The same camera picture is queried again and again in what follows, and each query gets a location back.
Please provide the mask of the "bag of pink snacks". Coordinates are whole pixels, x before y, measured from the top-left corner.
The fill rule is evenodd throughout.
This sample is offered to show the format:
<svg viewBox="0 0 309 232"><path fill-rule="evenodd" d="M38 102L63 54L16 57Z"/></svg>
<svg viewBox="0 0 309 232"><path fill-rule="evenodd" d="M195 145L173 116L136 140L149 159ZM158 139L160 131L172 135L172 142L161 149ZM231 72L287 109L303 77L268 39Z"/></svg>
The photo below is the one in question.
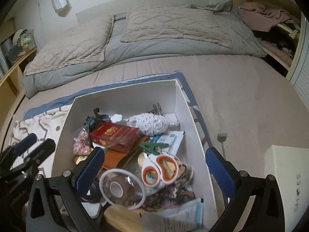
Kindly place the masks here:
<svg viewBox="0 0 309 232"><path fill-rule="evenodd" d="M82 127L73 134L73 154L75 156L86 156L90 154L90 138L88 127Z"/></svg>

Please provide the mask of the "red cigarette pack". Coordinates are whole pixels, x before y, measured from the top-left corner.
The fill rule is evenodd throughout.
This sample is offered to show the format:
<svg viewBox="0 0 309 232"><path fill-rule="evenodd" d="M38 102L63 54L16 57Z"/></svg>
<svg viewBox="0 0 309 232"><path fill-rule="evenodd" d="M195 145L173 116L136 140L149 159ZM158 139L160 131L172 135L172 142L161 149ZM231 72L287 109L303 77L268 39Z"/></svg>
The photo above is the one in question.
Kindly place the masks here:
<svg viewBox="0 0 309 232"><path fill-rule="evenodd" d="M90 138L94 143L105 148L129 154L139 138L139 129L105 122L90 133Z"/></svg>

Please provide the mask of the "orange white scissors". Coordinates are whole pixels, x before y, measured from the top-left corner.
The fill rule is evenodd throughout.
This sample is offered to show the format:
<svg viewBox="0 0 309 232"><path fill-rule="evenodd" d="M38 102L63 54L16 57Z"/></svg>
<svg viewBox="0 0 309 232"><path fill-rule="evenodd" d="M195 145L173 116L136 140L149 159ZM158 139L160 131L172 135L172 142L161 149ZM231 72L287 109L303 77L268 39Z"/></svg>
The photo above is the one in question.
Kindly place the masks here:
<svg viewBox="0 0 309 232"><path fill-rule="evenodd" d="M179 177L177 157L163 152L159 155L143 153L144 161L141 170L143 183L149 188L155 188L162 183L170 185Z"/></svg>

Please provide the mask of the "white remote control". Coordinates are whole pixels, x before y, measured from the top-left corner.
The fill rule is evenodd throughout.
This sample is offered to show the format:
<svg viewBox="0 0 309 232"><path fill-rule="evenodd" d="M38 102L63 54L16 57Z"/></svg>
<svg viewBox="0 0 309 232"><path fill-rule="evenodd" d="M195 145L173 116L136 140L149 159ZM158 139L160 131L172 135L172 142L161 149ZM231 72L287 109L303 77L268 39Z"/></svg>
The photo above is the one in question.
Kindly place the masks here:
<svg viewBox="0 0 309 232"><path fill-rule="evenodd" d="M100 210L101 210L101 204L100 203L82 202L81 204L85 208L85 210L87 211L90 218L96 219L97 217L99 217L99 213L100 213ZM62 215L65 215L65 216L69 215L64 205L61 206L60 213Z"/></svg>

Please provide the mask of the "black round tin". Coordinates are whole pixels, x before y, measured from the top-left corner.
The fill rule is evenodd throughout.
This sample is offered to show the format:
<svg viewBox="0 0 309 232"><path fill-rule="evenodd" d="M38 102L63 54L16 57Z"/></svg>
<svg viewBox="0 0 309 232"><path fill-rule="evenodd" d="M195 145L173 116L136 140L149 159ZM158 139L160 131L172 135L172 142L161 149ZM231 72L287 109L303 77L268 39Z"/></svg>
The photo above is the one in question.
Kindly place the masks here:
<svg viewBox="0 0 309 232"><path fill-rule="evenodd" d="M87 194L84 197L80 198L81 202L88 202L88 203L98 203L102 197L101 191L99 189L99 182L95 180L90 189L88 190Z"/></svg>

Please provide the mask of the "white teal paper packet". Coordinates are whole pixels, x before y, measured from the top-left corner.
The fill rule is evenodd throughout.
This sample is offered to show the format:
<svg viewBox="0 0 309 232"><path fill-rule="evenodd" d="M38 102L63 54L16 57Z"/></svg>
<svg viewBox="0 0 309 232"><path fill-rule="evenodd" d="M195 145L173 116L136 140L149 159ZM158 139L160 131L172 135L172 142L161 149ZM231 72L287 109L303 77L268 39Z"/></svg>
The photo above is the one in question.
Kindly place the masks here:
<svg viewBox="0 0 309 232"><path fill-rule="evenodd" d="M141 214L143 231L194 231L203 226L203 199L191 200L177 208Z"/></svg>

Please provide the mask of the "cartoon bear blanket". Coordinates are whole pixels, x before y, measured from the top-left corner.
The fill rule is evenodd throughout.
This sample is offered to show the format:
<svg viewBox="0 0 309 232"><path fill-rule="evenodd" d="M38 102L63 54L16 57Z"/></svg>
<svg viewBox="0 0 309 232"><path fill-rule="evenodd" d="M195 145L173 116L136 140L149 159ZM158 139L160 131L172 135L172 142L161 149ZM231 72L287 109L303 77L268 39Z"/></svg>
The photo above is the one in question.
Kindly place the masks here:
<svg viewBox="0 0 309 232"><path fill-rule="evenodd" d="M207 143L207 148L212 144L206 124L203 120L197 101L193 95L191 88L184 75L181 72L175 72L171 74L158 74L153 76L146 76L136 78L134 80L122 81L120 83L108 84L105 86L98 86L90 89L81 90L77 93L71 94L69 96L61 97L53 100L50 103L43 104L41 106L32 108L28 110L23 120L16 122L13 128L13 134L11 137L10 144L15 144L28 134L34 133L37 135L38 141L42 142L47 138L51 138L58 144L61 131L65 124L67 115L72 107L73 101L82 95L98 92L105 89L114 89L118 86L135 85L139 83L155 82L163 80L178 80L184 85L184 92L188 97L188 106L197 115L198 126L201 127L203 131L203 141ZM51 175L51 169L53 165L55 152L42 164L41 168L46 173L48 177Z"/></svg>

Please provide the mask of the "clear tape roll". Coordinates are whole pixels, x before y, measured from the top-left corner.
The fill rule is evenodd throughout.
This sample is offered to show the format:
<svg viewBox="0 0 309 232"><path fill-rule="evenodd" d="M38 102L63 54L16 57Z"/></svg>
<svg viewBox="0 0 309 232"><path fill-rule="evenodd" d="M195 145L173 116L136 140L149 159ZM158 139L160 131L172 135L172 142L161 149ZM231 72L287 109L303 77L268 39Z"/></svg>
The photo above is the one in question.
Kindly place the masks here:
<svg viewBox="0 0 309 232"><path fill-rule="evenodd" d="M105 171L99 179L99 189L109 204L122 205L129 210L141 208L146 200L142 181L124 169Z"/></svg>

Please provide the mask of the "dark blue figurine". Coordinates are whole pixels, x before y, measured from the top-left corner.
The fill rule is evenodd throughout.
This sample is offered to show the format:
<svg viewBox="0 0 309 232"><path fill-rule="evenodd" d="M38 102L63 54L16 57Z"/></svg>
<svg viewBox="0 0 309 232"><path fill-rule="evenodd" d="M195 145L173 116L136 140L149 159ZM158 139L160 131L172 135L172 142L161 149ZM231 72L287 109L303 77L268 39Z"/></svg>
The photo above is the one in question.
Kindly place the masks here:
<svg viewBox="0 0 309 232"><path fill-rule="evenodd" d="M110 117L107 114L100 114L100 108L93 109L93 116L87 116L84 125L88 125L90 129L95 129L103 123L109 123Z"/></svg>

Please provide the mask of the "white cap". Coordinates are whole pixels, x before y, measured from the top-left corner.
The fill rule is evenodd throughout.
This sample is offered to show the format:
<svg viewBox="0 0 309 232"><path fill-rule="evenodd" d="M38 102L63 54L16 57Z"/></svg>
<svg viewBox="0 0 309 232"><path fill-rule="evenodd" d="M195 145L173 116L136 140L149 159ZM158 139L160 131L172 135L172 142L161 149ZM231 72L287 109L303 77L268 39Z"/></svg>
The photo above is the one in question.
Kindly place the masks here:
<svg viewBox="0 0 309 232"><path fill-rule="evenodd" d="M22 29L20 28L19 30L17 30L14 34L13 40L12 40L12 44L17 44L20 42L21 36L22 34L24 34L27 31L27 29Z"/></svg>

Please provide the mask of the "white knitted cloth ball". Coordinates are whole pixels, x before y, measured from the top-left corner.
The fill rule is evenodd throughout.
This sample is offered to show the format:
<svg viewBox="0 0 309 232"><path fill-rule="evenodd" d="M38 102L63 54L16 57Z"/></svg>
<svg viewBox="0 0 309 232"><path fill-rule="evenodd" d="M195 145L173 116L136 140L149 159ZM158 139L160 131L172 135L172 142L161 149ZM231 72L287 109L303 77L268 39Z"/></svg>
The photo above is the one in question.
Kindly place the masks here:
<svg viewBox="0 0 309 232"><path fill-rule="evenodd" d="M142 135L150 137L161 135L168 129L166 119L161 115L155 115L153 113L142 113L131 116L127 121L127 125L138 128Z"/></svg>

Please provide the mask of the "beige quilted blanket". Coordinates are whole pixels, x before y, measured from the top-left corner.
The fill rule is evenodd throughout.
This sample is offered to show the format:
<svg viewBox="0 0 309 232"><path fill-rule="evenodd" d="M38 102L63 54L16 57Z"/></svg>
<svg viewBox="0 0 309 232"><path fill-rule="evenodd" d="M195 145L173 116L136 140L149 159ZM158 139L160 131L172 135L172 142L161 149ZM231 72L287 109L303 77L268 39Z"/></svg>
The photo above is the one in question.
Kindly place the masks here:
<svg viewBox="0 0 309 232"><path fill-rule="evenodd" d="M39 50L26 66L24 75L81 63L103 62L114 20L114 15L101 16L61 32Z"/></svg>
<svg viewBox="0 0 309 232"><path fill-rule="evenodd" d="M155 39L189 39L231 48L223 24L209 10L184 6L140 7L127 14L123 43Z"/></svg>

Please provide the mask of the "white cardboard box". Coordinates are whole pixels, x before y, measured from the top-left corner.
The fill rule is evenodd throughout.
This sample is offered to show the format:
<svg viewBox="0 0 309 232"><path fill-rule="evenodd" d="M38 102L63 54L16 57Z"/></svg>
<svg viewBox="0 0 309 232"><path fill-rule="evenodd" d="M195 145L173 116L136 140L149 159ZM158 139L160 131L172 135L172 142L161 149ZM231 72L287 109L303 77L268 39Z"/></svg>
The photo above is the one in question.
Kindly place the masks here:
<svg viewBox="0 0 309 232"><path fill-rule="evenodd" d="M203 228L209 231L218 219L211 176L205 162L203 131L198 126L197 115L188 106L184 85L178 80L163 80L118 86L77 97L67 115L55 151L51 175L59 176L65 170L74 169L73 133L80 128L93 109L98 107L102 114L121 114L127 119L145 113L159 103L164 113L174 113L180 121L179 129L184 139L177 157L193 167L192 190L204 201Z"/></svg>

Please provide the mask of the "white headboard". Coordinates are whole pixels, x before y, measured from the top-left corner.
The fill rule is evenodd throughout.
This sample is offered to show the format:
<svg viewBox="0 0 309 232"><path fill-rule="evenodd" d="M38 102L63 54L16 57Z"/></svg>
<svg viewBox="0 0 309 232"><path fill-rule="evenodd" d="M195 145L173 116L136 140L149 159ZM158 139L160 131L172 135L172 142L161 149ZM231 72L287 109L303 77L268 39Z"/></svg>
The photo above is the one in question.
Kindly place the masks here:
<svg viewBox="0 0 309 232"><path fill-rule="evenodd" d="M100 16L127 13L141 6L180 6L187 4L208 5L209 0L114 0L76 13L77 23L82 24Z"/></svg>

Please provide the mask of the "right beige quilted blanket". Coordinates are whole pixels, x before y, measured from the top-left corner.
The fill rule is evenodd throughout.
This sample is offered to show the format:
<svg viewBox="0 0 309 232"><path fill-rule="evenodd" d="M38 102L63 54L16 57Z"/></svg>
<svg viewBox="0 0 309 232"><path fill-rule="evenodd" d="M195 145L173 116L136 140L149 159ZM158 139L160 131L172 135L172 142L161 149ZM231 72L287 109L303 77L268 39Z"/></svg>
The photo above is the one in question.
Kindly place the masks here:
<svg viewBox="0 0 309 232"><path fill-rule="evenodd" d="M189 39L231 48L223 24L209 10L184 6L140 7L127 14L123 43L155 39Z"/></svg>

